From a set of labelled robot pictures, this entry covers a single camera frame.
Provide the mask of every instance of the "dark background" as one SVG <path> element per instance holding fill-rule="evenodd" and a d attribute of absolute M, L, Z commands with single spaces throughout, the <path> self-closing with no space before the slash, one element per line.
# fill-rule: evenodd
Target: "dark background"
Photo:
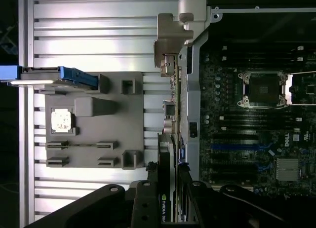
<path fill-rule="evenodd" d="M 0 65 L 17 65 L 17 48 L 18 0 L 0 0 Z M 18 89 L 0 83 L 0 95 L 0 228 L 18 228 Z"/>

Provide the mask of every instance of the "blue ram slot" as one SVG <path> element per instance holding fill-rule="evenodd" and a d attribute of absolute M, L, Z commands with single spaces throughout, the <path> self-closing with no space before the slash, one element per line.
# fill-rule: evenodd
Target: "blue ram slot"
<path fill-rule="evenodd" d="M 20 78 L 21 66 L 18 65 L 9 65 L 9 66 L 0 66 L 0 80 L 18 80 Z"/>
<path fill-rule="evenodd" d="M 73 81 L 74 84 L 81 83 L 89 86 L 98 87 L 98 78 L 75 68 L 60 68 L 60 78 Z"/>
<path fill-rule="evenodd" d="M 213 150 L 231 150 L 231 151 L 261 151 L 269 148 L 272 143 L 263 146 L 260 144 L 213 144 L 211 149 Z"/>

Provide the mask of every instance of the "motherboard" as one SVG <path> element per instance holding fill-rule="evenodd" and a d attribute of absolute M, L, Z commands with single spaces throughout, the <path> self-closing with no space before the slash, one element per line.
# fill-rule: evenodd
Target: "motherboard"
<path fill-rule="evenodd" d="M 316 196 L 313 71 L 313 46 L 204 45 L 200 180 L 270 197 Z"/>

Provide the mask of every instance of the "gray mounting plate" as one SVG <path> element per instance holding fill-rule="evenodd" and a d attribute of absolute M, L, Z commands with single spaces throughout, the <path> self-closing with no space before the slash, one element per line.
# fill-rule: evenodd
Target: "gray mounting plate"
<path fill-rule="evenodd" d="M 136 169 L 144 166 L 143 76 L 139 72 L 91 73 L 104 75 L 110 83 L 107 94 L 68 92 L 45 95 L 46 153 L 50 167 L 94 167 Z M 132 82 L 131 91 L 122 90 L 123 81 Z M 51 129 L 51 110 L 75 107 L 76 97 L 94 97 L 118 103 L 115 114 L 75 117 L 76 134 L 56 133 Z M 71 147 L 48 146 L 68 141 Z M 115 142 L 115 147 L 98 148 L 99 142 Z"/>

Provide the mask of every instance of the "cpu socket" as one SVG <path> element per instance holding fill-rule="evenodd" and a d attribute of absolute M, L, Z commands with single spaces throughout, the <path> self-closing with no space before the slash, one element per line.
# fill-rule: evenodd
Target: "cpu socket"
<path fill-rule="evenodd" d="M 286 75 L 279 71 L 246 71 L 238 74 L 243 80 L 242 99 L 238 106 L 244 108 L 274 108 L 286 105 Z"/>

